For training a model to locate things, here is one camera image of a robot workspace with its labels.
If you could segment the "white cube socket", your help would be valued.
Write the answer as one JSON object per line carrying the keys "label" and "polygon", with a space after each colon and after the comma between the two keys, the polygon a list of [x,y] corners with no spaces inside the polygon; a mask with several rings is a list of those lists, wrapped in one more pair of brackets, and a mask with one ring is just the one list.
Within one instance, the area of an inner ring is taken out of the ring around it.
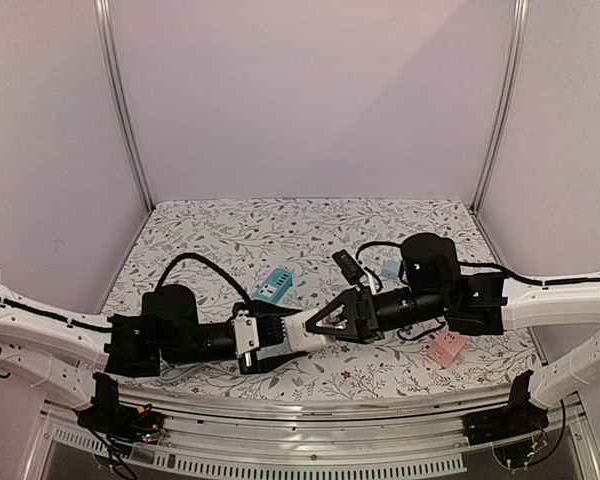
{"label": "white cube socket", "polygon": [[292,352],[320,350],[331,343],[327,336],[310,333],[305,328],[305,322],[317,312],[318,309],[314,308],[283,318],[287,343]]}

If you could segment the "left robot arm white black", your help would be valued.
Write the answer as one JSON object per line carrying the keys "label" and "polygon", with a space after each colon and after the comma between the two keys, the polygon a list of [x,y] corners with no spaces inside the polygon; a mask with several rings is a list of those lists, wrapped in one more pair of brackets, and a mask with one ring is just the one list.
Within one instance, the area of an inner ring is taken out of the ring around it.
{"label": "left robot arm white black", "polygon": [[19,376],[93,429],[147,433],[160,414],[121,404],[117,378],[157,377],[163,364],[235,359],[243,374],[268,373],[315,346],[306,312],[268,306],[221,323],[198,319],[194,293],[163,285],[137,316],[85,315],[30,300],[0,282],[0,376]]}

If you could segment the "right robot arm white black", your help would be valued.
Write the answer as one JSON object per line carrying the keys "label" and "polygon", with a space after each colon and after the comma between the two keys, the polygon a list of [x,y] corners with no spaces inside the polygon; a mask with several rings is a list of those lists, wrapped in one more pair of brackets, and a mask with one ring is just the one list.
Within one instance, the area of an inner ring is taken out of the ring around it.
{"label": "right robot arm white black", "polygon": [[[455,243],[434,233],[408,237],[400,252],[407,284],[384,293],[361,284],[363,269],[356,259],[346,251],[335,253],[351,287],[311,316],[306,331],[366,344],[435,318],[465,336],[548,325],[600,327],[600,273],[527,278],[487,264],[482,272],[464,275]],[[518,375],[505,406],[465,415],[464,434],[470,444],[480,444],[543,429],[554,405],[598,379],[600,328],[558,360]]]}

